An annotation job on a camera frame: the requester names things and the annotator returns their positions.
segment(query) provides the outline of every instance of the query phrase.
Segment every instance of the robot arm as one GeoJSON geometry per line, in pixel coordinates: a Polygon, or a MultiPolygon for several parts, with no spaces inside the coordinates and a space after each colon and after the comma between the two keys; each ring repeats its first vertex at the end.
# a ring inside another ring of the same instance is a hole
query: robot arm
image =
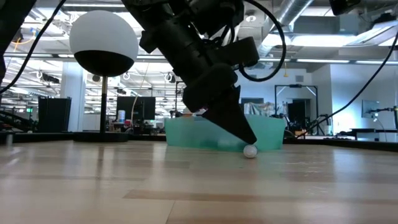
{"type": "Polygon", "coordinates": [[[259,60],[252,37],[221,46],[202,40],[243,20],[242,0],[122,0],[144,28],[140,46],[158,48],[187,85],[183,102],[190,111],[206,107],[203,117],[249,144],[257,141],[239,107],[240,87],[232,66],[259,60]]]}

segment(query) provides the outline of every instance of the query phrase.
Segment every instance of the ceiling duct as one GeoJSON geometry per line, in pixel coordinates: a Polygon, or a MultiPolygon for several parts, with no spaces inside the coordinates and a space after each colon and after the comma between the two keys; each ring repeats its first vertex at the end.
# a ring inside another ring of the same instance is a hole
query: ceiling duct
{"type": "MultiPolygon", "coordinates": [[[[300,17],[303,11],[313,2],[313,0],[284,0],[280,4],[280,10],[275,13],[276,19],[282,24],[282,27],[289,27],[293,30],[293,23],[300,17]]],[[[264,22],[264,35],[268,36],[269,32],[275,27],[275,24],[267,16],[264,22]]],[[[266,38],[258,48],[260,58],[266,57],[274,45],[266,45],[266,38]]]]}

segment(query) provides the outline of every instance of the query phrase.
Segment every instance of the black stand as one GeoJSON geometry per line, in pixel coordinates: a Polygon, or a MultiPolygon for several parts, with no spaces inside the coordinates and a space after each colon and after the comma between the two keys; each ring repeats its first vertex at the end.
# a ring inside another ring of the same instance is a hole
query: black stand
{"type": "Polygon", "coordinates": [[[106,94],[108,92],[108,78],[103,77],[101,95],[101,121],[99,132],[75,133],[73,140],[77,142],[126,142],[129,140],[127,133],[106,132],[106,94]]]}

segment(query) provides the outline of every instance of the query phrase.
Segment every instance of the ceiling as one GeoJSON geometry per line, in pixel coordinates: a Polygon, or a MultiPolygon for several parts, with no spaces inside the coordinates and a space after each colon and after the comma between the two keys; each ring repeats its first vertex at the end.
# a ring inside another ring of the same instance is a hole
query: ceiling
{"type": "MultiPolygon", "coordinates": [[[[281,0],[275,1],[259,1],[263,6],[270,9],[272,12],[276,12],[279,9],[281,0]]],[[[26,53],[29,51],[34,39],[34,30],[40,30],[44,25],[44,20],[52,13],[53,8],[57,5],[56,0],[39,1],[36,7],[29,14],[29,17],[25,20],[22,26],[22,34],[24,39],[21,40],[20,44],[11,44],[7,52],[19,52],[26,53]]],[[[45,53],[45,54],[70,54],[68,33],[73,24],[73,22],[79,18],[82,14],[98,10],[105,9],[116,13],[126,20],[130,26],[136,32],[138,38],[141,38],[142,27],[138,22],[127,12],[124,7],[97,7],[99,4],[121,4],[118,0],[73,0],[67,1],[66,5],[62,7],[61,13],[59,13],[53,22],[53,24],[46,30],[45,34],[40,39],[39,43],[35,48],[35,53],[45,53]]],[[[334,17],[330,10],[329,0],[314,0],[310,7],[308,7],[302,14],[302,16],[295,23],[295,30],[293,33],[286,33],[287,37],[295,38],[301,33],[297,33],[296,30],[308,30],[308,27],[316,27],[316,24],[309,24],[306,18],[310,18],[311,21],[322,21],[330,22],[334,21],[339,24],[340,33],[341,31],[347,29],[345,24],[349,22],[353,23],[352,27],[359,33],[362,33],[369,29],[369,20],[373,19],[376,15],[379,15],[380,11],[383,12],[385,9],[389,9],[397,4],[396,0],[367,0],[362,1],[357,9],[353,13],[345,15],[345,17],[334,17]]],[[[244,20],[238,30],[238,38],[242,39],[245,37],[253,37],[257,45],[261,45],[264,36],[264,14],[258,9],[252,7],[251,5],[245,6],[246,12],[250,11],[250,15],[256,17],[255,21],[244,20]]],[[[317,34],[317,32],[322,32],[322,29],[311,30],[312,35],[317,34]]],[[[346,58],[346,59],[382,59],[388,47],[380,47],[378,45],[372,45],[368,47],[311,47],[302,45],[289,45],[287,48],[287,58],[346,58]]],[[[281,48],[279,45],[275,45],[270,54],[273,57],[281,56],[281,48]]],[[[144,50],[139,49],[139,55],[148,55],[144,50]]],[[[151,55],[161,55],[158,50],[155,50],[151,55]]],[[[3,80],[3,85],[7,82],[9,83],[18,72],[23,58],[6,58],[6,65],[8,65],[6,77],[3,80]]],[[[32,96],[36,95],[47,95],[47,96],[59,96],[60,85],[54,85],[51,83],[46,83],[40,80],[39,71],[41,73],[46,73],[55,78],[58,78],[60,82],[62,81],[62,60],[59,59],[46,59],[46,60],[31,60],[25,70],[23,75],[18,80],[18,85],[32,86],[31,88],[23,88],[24,91],[8,91],[6,95],[3,96],[2,105],[12,107],[14,104],[21,103],[21,100],[13,100],[14,98],[22,98],[26,104],[33,105],[32,96]]],[[[319,65],[313,65],[311,63],[288,63],[288,68],[306,68],[311,72],[312,68],[316,68],[319,65]]],[[[128,75],[119,77],[114,80],[115,85],[119,85],[121,88],[128,87],[134,88],[135,93],[131,95],[142,95],[142,96],[158,96],[158,112],[159,114],[168,114],[168,110],[173,109],[174,105],[174,93],[175,84],[169,83],[165,80],[165,76],[168,73],[172,73],[172,67],[168,63],[148,63],[148,62],[137,62],[128,72],[128,75]],[[140,86],[145,87],[145,90],[137,90],[140,86]]],[[[100,82],[94,82],[92,75],[88,74],[86,91],[86,110],[87,112],[97,112],[100,100],[100,82]]],[[[110,90],[108,93],[110,96],[117,96],[116,90],[110,90]]],[[[110,113],[114,113],[116,109],[116,104],[113,101],[109,101],[108,108],[110,113]]],[[[178,98],[179,110],[184,108],[181,99],[178,98]]]]}

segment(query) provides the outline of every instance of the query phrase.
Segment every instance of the black and white sphere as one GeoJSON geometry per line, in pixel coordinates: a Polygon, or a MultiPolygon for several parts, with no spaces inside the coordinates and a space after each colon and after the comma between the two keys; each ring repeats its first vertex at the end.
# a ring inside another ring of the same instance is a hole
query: black and white sphere
{"type": "Polygon", "coordinates": [[[94,75],[121,75],[137,60],[133,28],[112,12],[91,11],[80,16],[73,23],[69,41],[76,61],[94,75]]]}

